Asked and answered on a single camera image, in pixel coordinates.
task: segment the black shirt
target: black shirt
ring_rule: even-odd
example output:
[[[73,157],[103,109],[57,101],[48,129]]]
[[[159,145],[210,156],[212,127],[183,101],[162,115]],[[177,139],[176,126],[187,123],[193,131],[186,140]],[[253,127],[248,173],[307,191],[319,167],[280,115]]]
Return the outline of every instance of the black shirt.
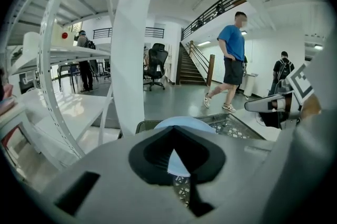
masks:
[[[283,60],[284,63],[290,62],[287,58],[282,58],[281,60]],[[274,72],[278,73],[278,72],[280,71],[281,65],[282,65],[282,63],[278,60],[278,61],[275,63],[275,66],[274,66]],[[294,69],[295,69],[294,65],[291,64],[291,65],[290,65],[290,72],[292,72]],[[277,76],[276,76],[276,78],[274,78],[273,82],[274,82],[274,83],[277,83],[277,82],[278,82]]]

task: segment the trash can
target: trash can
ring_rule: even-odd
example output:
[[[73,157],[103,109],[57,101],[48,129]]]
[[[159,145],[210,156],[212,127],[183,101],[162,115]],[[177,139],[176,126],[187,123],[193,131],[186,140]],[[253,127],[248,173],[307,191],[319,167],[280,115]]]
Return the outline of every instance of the trash can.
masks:
[[[246,87],[244,89],[243,94],[247,97],[250,97],[252,95],[252,91],[253,91],[253,87],[255,83],[255,77],[257,76],[257,74],[247,74],[247,76],[248,76],[247,83],[246,83]]]

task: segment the black shorts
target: black shorts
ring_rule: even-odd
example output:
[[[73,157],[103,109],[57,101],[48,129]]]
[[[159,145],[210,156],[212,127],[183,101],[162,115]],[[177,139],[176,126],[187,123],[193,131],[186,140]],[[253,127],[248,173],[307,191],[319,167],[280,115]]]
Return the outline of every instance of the black shorts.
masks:
[[[240,85],[242,83],[243,76],[243,62],[236,60],[232,61],[229,58],[225,58],[225,77],[223,83],[230,85]]]

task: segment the blue t-shirt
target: blue t-shirt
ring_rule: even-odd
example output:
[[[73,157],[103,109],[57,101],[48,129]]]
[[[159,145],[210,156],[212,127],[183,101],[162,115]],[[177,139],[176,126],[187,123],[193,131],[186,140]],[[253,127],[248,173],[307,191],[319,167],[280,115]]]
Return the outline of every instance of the blue t-shirt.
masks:
[[[229,54],[242,62],[244,61],[244,38],[238,27],[235,25],[225,26],[218,39],[226,41],[226,49]]]

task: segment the sneaker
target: sneaker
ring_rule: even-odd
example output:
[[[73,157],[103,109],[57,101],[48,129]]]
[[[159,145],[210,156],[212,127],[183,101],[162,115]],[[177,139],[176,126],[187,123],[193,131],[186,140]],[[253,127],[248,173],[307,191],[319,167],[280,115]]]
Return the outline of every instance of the sneaker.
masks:
[[[204,95],[204,105],[205,105],[207,108],[209,108],[210,105],[211,105],[211,98],[208,98],[208,97],[207,97],[207,94],[208,94],[208,93],[206,93],[206,94]]]
[[[227,109],[227,110],[229,110],[229,111],[231,111],[231,112],[233,112],[233,113],[236,112],[236,109],[233,107],[232,104],[230,104],[230,105],[223,104],[222,108],[223,108],[223,109]]]

